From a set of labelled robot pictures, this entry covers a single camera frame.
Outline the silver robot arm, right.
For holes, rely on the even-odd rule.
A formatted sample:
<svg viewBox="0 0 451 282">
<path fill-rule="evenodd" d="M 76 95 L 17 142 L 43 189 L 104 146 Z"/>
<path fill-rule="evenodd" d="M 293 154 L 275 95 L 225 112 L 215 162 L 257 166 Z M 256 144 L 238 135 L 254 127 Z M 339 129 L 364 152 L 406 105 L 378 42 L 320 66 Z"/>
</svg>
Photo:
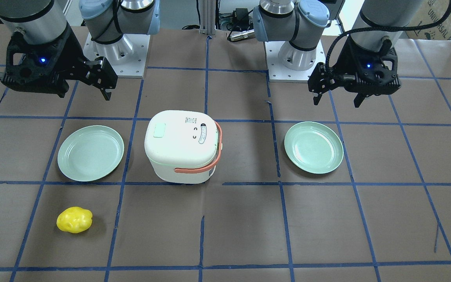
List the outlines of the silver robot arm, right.
<svg viewBox="0 0 451 282">
<path fill-rule="evenodd" d="M 111 99 L 118 75 L 113 65 L 135 55 L 129 34 L 159 32 L 157 0 L 81 0 L 96 57 L 88 59 L 55 0 L 0 0 L 0 19 L 11 31 L 0 82 L 19 92 L 63 98 L 68 80 L 98 88 Z"/>
</svg>

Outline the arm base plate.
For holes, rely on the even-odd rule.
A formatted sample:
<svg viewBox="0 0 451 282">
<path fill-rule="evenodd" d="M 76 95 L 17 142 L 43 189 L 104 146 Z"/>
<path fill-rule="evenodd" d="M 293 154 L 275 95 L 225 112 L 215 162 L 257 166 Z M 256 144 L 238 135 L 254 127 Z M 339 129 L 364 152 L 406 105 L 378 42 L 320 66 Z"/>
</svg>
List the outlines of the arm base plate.
<svg viewBox="0 0 451 282">
<path fill-rule="evenodd" d="M 142 79 L 150 39 L 148 34 L 124 34 L 118 42 L 103 45 L 92 41 L 88 34 L 83 53 L 90 60 L 104 56 L 119 78 Z"/>
<path fill-rule="evenodd" d="M 289 42 L 265 42 L 270 82 L 306 83 L 315 66 L 325 61 L 321 41 L 311 51 L 301 51 Z"/>
</svg>

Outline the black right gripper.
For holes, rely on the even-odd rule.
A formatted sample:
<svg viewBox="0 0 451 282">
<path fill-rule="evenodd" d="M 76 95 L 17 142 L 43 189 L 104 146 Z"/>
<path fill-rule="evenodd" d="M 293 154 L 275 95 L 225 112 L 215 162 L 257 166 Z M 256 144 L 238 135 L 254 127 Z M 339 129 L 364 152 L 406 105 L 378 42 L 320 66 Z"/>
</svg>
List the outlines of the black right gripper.
<svg viewBox="0 0 451 282">
<path fill-rule="evenodd" d="M 89 60 L 69 25 L 50 43 L 31 45 L 15 30 L 6 53 L 2 84 L 14 91 L 56 94 L 63 98 L 67 80 L 81 81 L 100 89 L 111 100 L 118 76 L 104 57 Z"/>
</svg>

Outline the green plate near right arm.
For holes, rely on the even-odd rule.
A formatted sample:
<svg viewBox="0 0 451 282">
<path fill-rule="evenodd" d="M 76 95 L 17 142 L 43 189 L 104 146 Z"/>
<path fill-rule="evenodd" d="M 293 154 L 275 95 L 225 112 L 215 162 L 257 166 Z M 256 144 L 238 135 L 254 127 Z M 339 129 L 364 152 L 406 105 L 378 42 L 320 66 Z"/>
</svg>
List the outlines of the green plate near right arm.
<svg viewBox="0 0 451 282">
<path fill-rule="evenodd" d="M 70 134 L 62 143 L 57 164 L 67 178 L 89 182 L 104 178 L 118 167 L 124 140 L 111 127 L 92 125 Z"/>
</svg>

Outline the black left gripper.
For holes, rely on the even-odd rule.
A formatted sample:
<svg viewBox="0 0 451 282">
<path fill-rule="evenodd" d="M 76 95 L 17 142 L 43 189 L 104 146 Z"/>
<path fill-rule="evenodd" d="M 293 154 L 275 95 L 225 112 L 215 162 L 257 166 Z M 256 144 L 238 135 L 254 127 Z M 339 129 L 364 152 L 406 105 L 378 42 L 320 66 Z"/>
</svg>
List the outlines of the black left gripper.
<svg viewBox="0 0 451 282">
<path fill-rule="evenodd" d="M 360 47 L 348 37 L 334 66 L 324 62 L 315 66 L 308 79 L 308 91 L 314 93 L 313 103 L 337 87 L 356 93 L 355 108 L 372 95 L 391 95 L 400 87 L 397 74 L 397 54 L 389 37 L 381 40 L 378 52 Z"/>
</svg>

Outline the green plate near left arm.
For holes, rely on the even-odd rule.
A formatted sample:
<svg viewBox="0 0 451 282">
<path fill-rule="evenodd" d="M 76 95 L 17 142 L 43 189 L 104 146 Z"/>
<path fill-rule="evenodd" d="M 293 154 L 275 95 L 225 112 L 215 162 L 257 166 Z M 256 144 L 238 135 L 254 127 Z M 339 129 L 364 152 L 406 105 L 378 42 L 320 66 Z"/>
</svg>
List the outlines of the green plate near left arm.
<svg viewBox="0 0 451 282">
<path fill-rule="evenodd" d="M 335 171 L 344 158 L 343 143 L 336 132 L 313 121 L 291 126 L 283 146 L 294 165 L 312 174 Z"/>
</svg>

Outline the silver robot arm, left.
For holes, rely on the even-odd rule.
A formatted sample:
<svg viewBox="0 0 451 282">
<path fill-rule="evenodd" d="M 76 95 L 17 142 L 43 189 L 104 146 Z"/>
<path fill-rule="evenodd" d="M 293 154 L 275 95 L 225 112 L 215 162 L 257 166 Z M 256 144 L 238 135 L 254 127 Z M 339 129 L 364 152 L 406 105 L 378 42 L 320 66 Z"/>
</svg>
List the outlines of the silver robot arm, left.
<svg viewBox="0 0 451 282">
<path fill-rule="evenodd" d="M 366 0 L 353 28 L 340 34 L 328 48 L 324 62 L 310 62 L 330 21 L 328 1 L 261 0 L 252 11 L 254 34 L 260 42 L 283 42 L 279 58 L 290 69 L 313 68 L 308 91 L 318 105 L 323 94 L 343 87 L 356 93 L 356 108 L 370 96 L 391 95 L 401 88 L 394 45 L 402 32 L 426 30 L 443 23 L 446 12 L 433 23 L 410 26 L 420 0 Z"/>
</svg>

